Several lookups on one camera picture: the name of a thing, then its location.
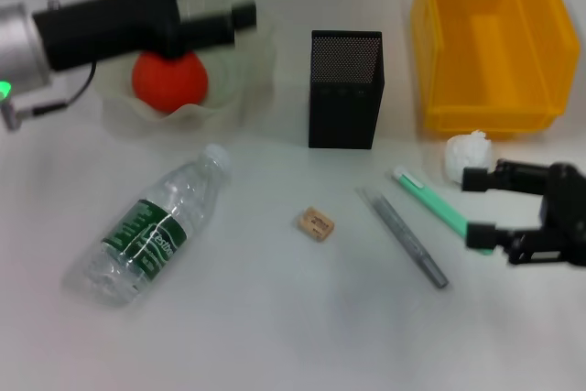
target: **green bottle label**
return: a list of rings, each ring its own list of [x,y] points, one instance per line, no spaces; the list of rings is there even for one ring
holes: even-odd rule
[[[171,214],[150,201],[141,200],[103,242],[143,269],[152,281],[185,240],[185,231]]]

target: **small wooden block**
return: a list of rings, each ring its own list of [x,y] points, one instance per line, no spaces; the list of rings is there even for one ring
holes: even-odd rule
[[[333,231],[334,222],[321,212],[308,208],[299,218],[299,228],[318,242],[323,242]]]

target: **green light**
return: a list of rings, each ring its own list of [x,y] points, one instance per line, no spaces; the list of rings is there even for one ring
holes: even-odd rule
[[[12,86],[7,81],[0,81],[0,100],[4,100],[10,93]]]

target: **white tissue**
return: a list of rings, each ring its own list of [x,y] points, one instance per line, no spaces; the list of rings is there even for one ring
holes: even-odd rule
[[[461,183],[466,167],[490,168],[493,164],[493,145],[481,131],[471,135],[458,135],[446,144],[446,174]]]

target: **black mesh pen holder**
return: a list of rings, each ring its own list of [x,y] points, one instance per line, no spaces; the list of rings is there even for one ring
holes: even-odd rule
[[[309,147],[370,149],[385,88],[380,32],[311,33]]]

